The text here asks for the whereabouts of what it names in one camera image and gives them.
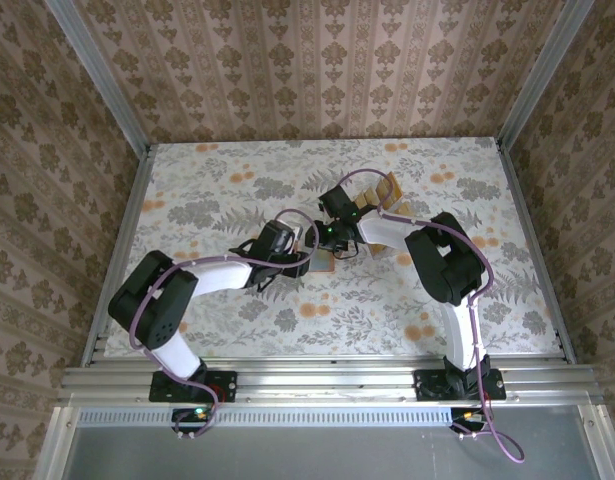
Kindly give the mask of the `pink leather card holder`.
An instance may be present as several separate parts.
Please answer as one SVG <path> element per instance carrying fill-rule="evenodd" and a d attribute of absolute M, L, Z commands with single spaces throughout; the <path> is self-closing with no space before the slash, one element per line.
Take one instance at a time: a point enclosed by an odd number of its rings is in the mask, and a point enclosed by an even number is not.
<path fill-rule="evenodd" d="M 314 273 L 333 273 L 335 258 L 330 251 L 317 249 L 309 262 L 309 271 Z"/>

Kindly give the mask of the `group of wooden blocks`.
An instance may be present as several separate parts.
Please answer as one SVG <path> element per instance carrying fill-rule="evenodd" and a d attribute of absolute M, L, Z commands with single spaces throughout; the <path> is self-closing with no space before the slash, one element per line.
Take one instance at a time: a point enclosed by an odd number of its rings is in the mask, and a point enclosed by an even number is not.
<path fill-rule="evenodd" d="M 410 204 L 403 200 L 395 176 L 373 168 L 361 168 L 347 174 L 339 184 L 346 184 L 361 174 L 376 174 L 380 180 L 354 200 L 359 210 L 356 222 L 359 243 L 368 247 L 373 258 L 391 256 L 399 265 L 412 265 L 413 257 L 405 239 L 420 226 L 416 224 Z"/>

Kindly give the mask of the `floral patterned table cover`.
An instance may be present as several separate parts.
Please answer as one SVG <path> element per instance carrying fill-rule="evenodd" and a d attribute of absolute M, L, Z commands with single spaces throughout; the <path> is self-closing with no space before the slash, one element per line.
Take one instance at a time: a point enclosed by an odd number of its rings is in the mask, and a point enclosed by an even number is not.
<path fill-rule="evenodd" d="M 490 261 L 479 300 L 492 355 L 557 357 L 561 350 L 494 140 L 369 139 L 171 144 L 158 147 L 128 259 L 152 250 L 177 261 L 225 253 L 276 215 L 321 219 L 318 197 L 352 171 L 393 172 L 415 217 L 456 217 Z M 376 174 L 344 184 L 350 196 Z M 413 264 L 352 249 L 333 273 L 280 277 L 265 291 L 194 299 L 181 332 L 201 357 L 443 355 L 439 305 Z"/>

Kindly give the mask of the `left controller board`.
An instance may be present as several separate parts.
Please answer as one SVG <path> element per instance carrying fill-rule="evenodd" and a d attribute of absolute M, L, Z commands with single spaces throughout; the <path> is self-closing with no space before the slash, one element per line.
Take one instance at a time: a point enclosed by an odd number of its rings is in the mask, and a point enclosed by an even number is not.
<path fill-rule="evenodd" d="M 209 407 L 174 409 L 171 414 L 172 430 L 179 438 L 197 438 L 204 433 L 213 420 Z"/>

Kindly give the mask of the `controller board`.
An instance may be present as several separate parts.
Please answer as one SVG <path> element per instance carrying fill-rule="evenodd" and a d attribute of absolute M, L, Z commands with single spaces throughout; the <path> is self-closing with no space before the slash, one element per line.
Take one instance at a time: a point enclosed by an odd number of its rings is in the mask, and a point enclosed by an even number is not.
<path fill-rule="evenodd" d="M 472 435 L 483 431 L 487 421 L 482 410 L 469 408 L 452 408 L 450 429 L 457 434 Z"/>
<path fill-rule="evenodd" d="M 197 438 L 204 433 L 213 420 L 209 407 L 174 409 L 171 414 L 172 430 L 179 438 Z"/>

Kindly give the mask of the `grey metal lower panel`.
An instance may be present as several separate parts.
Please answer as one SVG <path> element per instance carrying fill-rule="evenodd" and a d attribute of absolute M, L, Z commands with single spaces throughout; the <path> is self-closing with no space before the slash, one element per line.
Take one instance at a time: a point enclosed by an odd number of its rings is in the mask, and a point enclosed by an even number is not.
<path fill-rule="evenodd" d="M 62 480 L 601 480 L 578 406 L 499 408 L 509 460 L 488 435 L 447 427 L 214 427 L 78 423 Z"/>

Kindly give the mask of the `right controller board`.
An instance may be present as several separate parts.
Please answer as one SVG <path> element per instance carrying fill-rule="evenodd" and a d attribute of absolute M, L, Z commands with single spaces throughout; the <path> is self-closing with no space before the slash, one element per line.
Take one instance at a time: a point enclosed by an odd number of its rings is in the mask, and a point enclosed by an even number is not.
<path fill-rule="evenodd" d="M 452 408 L 450 429 L 457 434 L 472 435 L 483 431 L 487 421 L 482 410 L 469 408 Z"/>

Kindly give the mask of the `aluminium front rail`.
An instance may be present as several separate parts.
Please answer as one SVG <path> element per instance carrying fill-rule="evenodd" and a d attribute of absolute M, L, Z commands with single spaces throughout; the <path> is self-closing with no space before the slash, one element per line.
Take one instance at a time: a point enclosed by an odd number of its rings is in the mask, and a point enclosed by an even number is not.
<path fill-rule="evenodd" d="M 405 406 L 416 404 L 414 373 L 437 361 L 216 361 L 210 369 L 234 371 L 238 406 Z M 593 405 L 602 389 L 588 365 L 495 358 L 504 406 Z M 153 375 L 146 361 L 100 361 L 66 371 L 61 406 L 143 406 Z"/>

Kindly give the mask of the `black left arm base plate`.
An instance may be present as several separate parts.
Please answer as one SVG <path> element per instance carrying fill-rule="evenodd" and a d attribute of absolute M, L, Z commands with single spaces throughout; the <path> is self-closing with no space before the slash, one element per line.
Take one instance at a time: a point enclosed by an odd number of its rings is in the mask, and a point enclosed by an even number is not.
<path fill-rule="evenodd" d="M 192 376 L 191 381 L 210 388 L 220 403 L 235 401 L 237 389 L 235 371 L 206 370 Z M 207 391 L 176 382 L 162 371 L 153 374 L 148 398 L 150 402 L 169 403 L 210 403 L 212 401 L 212 396 Z"/>

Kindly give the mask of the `aluminium table side rail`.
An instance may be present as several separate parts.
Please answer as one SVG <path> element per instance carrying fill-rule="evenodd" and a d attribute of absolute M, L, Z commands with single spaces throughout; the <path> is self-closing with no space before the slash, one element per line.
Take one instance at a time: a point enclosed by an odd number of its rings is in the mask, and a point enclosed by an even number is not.
<path fill-rule="evenodd" d="M 123 283 L 124 273 L 128 264 L 157 150 L 157 145 L 149 146 L 139 162 L 99 300 L 93 315 L 91 329 L 81 357 L 80 366 L 82 368 L 89 367 L 93 362 L 96 344 L 99 339 L 107 334 L 109 325 L 112 322 L 108 314 L 108 306 L 114 294 Z"/>
<path fill-rule="evenodd" d="M 528 244 L 528 249 L 534 262 L 537 279 L 543 292 L 543 297 L 546 303 L 547 310 L 550 314 L 556 338 L 559 341 L 563 359 L 569 364 L 576 364 L 577 359 L 573 344 L 567 331 L 566 323 L 564 321 L 555 294 L 553 283 L 549 276 L 549 272 L 533 226 L 531 215 L 528 210 L 516 171 L 514 169 L 513 162 L 511 160 L 508 149 L 499 140 L 495 140 L 495 145 L 499 152 L 501 164 L 509 184 L 511 195 L 515 202 L 519 220 L 522 225 L 525 238 Z"/>

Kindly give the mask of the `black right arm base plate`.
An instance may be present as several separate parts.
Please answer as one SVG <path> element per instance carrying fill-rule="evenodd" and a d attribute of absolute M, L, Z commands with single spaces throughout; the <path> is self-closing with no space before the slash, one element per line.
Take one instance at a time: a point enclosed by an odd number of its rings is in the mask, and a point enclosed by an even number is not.
<path fill-rule="evenodd" d="M 465 393 L 455 390 L 443 369 L 421 369 L 414 372 L 416 399 L 428 401 L 478 401 L 478 386 L 474 384 Z M 505 383 L 500 370 L 492 369 L 483 377 L 483 390 L 488 400 L 506 400 Z"/>

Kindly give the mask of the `aluminium corner post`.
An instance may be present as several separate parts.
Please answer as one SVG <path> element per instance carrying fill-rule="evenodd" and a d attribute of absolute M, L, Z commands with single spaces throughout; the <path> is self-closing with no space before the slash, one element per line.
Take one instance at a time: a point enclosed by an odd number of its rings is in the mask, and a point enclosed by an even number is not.
<path fill-rule="evenodd" d="M 594 0 L 566 0 L 497 137 L 510 150 L 556 73 Z"/>
<path fill-rule="evenodd" d="M 150 146 L 147 135 L 139 125 L 126 95 L 114 78 L 109 63 L 104 59 L 101 48 L 78 12 L 74 0 L 45 1 L 128 144 L 137 157 L 142 158 Z"/>

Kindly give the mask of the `aluminium lower side rail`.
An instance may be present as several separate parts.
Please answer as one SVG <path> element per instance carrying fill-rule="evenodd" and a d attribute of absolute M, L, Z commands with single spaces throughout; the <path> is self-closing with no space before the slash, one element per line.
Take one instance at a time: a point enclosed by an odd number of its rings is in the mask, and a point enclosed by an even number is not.
<path fill-rule="evenodd" d="M 578 412 L 601 480 L 615 480 L 615 429 L 605 405 L 579 405 Z"/>
<path fill-rule="evenodd" d="M 53 409 L 32 480 L 62 480 L 80 411 L 79 407 Z"/>

